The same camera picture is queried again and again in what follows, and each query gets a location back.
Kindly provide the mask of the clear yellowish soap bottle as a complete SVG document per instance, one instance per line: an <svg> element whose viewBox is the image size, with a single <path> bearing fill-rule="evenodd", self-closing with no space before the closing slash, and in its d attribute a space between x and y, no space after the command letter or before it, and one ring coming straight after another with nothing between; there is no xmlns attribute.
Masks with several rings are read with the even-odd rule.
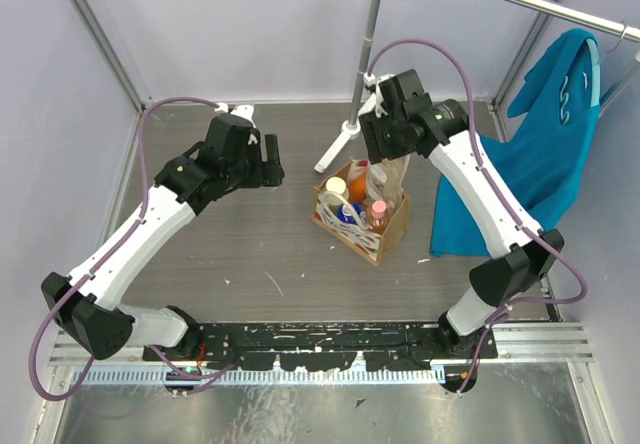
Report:
<svg viewBox="0 0 640 444"><path fill-rule="evenodd" d="M398 206L402 199L402 181L406 174L409 157L383 159L367 167L366 193L372 201L383 200L390 209Z"/></svg>

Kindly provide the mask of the green bottle white cap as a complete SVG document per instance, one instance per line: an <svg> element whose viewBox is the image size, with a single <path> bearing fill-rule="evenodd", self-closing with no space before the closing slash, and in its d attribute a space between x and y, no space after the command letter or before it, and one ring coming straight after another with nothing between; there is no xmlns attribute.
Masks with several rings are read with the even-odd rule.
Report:
<svg viewBox="0 0 640 444"><path fill-rule="evenodd" d="M348 200L349 190L346 181L343 178L333 176L325 183L325 202L329 206L340 206L342 204L342 200L339 199L338 196L341 196L344 200Z"/></svg>

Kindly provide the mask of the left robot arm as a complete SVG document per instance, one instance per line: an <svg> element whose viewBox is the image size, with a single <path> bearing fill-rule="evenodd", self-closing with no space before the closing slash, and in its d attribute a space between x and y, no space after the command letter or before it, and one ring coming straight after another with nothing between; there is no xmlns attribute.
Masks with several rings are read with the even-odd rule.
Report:
<svg viewBox="0 0 640 444"><path fill-rule="evenodd" d="M167 162L145 200L84 263L41 285L56 324L96 360L125 347L156 345L188 360L203 342L199 323L176 306L149 309L122 298L140 271L209 204L238 190L284 179L277 137L260 134L254 108L216 115L204 140Z"/></svg>

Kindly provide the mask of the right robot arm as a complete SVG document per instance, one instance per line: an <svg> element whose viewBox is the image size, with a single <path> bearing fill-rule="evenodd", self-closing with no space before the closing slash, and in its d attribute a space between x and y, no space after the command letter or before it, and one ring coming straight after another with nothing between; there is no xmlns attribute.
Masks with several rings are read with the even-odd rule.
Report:
<svg viewBox="0 0 640 444"><path fill-rule="evenodd" d="M438 320L440 349L462 357L498 309L544 277L564 240L517 203L459 102L433 103L413 69L384 78L368 74L364 86L370 96L359 122L370 162L412 153L429 159L465 205L489 252L489 260L470 271L469 289Z"/></svg>

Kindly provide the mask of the white rack base foot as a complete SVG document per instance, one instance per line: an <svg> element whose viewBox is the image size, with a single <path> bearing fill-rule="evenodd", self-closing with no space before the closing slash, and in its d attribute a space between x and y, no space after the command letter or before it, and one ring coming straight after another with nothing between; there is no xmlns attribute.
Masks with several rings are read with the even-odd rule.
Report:
<svg viewBox="0 0 640 444"><path fill-rule="evenodd" d="M338 137L325 151L319 161L314 165L314 171L323 174L329 165L336 159L344 147L361 134L359 115L374 109L376 105L376 91L372 86L366 88L367 97L362 103L355 103L351 107L350 115L340 128Z"/></svg>

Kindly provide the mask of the orange pump bottle lying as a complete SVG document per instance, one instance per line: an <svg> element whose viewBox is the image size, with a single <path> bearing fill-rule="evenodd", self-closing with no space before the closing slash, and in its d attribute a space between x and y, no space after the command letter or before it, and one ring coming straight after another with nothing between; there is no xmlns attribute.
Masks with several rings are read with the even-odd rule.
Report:
<svg viewBox="0 0 640 444"><path fill-rule="evenodd" d="M367 194L367 173L364 172L355 177L348 184L349 201L363 204L368 198Z"/></svg>

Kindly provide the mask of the orange bottle blue pump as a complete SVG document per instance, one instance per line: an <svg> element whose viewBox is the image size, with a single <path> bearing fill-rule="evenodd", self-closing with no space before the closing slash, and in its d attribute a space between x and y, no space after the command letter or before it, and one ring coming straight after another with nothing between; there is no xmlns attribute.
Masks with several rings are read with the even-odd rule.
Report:
<svg viewBox="0 0 640 444"><path fill-rule="evenodd" d="M337 210L337 217L345 224L361 227L363 225L361 213L361 207L357 203L342 204Z"/></svg>

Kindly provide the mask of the pink cap peach bottle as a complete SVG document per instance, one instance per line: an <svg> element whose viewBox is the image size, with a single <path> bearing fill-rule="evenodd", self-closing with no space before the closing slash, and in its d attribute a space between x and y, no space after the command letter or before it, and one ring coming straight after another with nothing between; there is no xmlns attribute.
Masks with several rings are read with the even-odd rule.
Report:
<svg viewBox="0 0 640 444"><path fill-rule="evenodd" d="M371 232L382 235L390 222L387 203L376 200L367 209L367 223Z"/></svg>

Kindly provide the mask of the teal blue t-shirt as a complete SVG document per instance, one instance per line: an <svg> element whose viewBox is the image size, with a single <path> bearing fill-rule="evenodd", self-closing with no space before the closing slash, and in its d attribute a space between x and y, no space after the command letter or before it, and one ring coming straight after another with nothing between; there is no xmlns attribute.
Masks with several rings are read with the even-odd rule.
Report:
<svg viewBox="0 0 640 444"><path fill-rule="evenodd" d="M526 74L507 110L523 119L512 138L481 139L509 189L544 230L555 228L578 196L599 117L600 106L589 105L584 88L589 37L582 29L561 34Z"/></svg>

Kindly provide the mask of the metal clothes rack pole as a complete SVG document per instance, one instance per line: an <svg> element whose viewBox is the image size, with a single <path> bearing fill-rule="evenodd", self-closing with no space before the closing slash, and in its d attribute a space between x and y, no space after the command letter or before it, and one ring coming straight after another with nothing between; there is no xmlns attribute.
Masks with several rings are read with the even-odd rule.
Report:
<svg viewBox="0 0 640 444"><path fill-rule="evenodd" d="M364 36L360 52L359 64L356 74L356 80L353 89L352 101L350 106L349 118L342 125L342 132L345 133L350 140L354 140L360 133L360 124L358 121L358 111L361 106L361 99L364 90L364 76L367 72L371 49L373 45L373 37L377 24L378 14L381 6L381 0L370 0L367 19L365 24Z"/></svg>

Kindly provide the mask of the light blue clothes hanger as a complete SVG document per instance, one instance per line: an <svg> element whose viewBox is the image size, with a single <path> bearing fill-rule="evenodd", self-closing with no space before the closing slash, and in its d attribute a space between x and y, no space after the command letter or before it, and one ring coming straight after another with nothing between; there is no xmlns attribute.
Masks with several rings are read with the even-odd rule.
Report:
<svg viewBox="0 0 640 444"><path fill-rule="evenodd" d="M600 106L601 95L601 56L599 47L594 37L585 40L589 55L589 71L583 73L584 88L589 98L591 107Z"/></svg>

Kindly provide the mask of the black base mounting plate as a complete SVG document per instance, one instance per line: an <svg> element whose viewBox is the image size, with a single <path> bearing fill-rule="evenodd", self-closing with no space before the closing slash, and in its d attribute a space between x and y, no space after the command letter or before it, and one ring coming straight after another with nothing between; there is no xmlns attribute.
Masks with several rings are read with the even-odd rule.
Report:
<svg viewBox="0 0 640 444"><path fill-rule="evenodd" d="M164 354L209 369L343 371L361 357L368 372L427 370L433 360L472 358L480 336L448 345L437 324L421 322L203 323L189 346Z"/></svg>

